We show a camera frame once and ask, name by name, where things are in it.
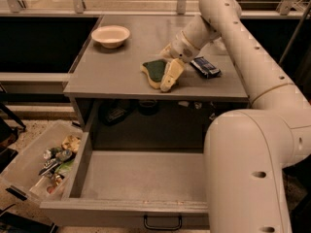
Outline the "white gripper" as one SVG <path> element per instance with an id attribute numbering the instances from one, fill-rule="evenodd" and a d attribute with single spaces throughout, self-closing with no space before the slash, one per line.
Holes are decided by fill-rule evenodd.
<path id="1" fill-rule="evenodd" d="M 164 70 L 160 90 L 168 92 L 185 70 L 185 63 L 191 62 L 199 54 L 200 49 L 194 47 L 180 31 L 174 40 L 171 41 L 161 52 L 160 56 L 169 61 Z"/>

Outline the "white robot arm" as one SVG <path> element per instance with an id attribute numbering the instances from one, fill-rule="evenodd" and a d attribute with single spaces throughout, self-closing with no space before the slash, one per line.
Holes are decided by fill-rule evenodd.
<path id="1" fill-rule="evenodd" d="M 249 97 L 247 110 L 218 116 L 205 138 L 211 233 L 292 233 L 282 170 L 311 149 L 311 106 L 240 20 L 235 0 L 199 0 L 199 15 L 162 51 L 168 91 L 217 37 Z"/>

